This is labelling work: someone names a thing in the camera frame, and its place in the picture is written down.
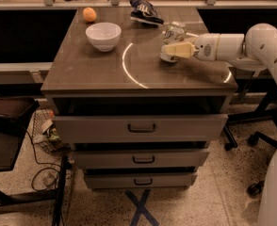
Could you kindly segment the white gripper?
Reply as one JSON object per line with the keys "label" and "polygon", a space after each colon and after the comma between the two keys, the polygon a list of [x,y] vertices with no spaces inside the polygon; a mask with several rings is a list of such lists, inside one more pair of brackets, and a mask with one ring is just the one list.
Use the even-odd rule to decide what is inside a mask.
{"label": "white gripper", "polygon": [[190,58],[194,55],[203,61],[215,61],[217,59],[220,34],[202,34],[194,44],[190,41],[170,43],[162,47],[162,51],[173,57]]}

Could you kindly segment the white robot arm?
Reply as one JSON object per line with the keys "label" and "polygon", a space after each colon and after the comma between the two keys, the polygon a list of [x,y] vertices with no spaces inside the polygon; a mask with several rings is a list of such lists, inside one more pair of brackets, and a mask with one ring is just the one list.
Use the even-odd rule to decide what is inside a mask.
{"label": "white robot arm", "polygon": [[[277,28],[271,24],[256,24],[245,34],[202,34],[166,44],[161,51],[169,56],[224,61],[242,70],[269,70],[277,85]],[[277,150],[269,162],[257,226],[277,226]]]}

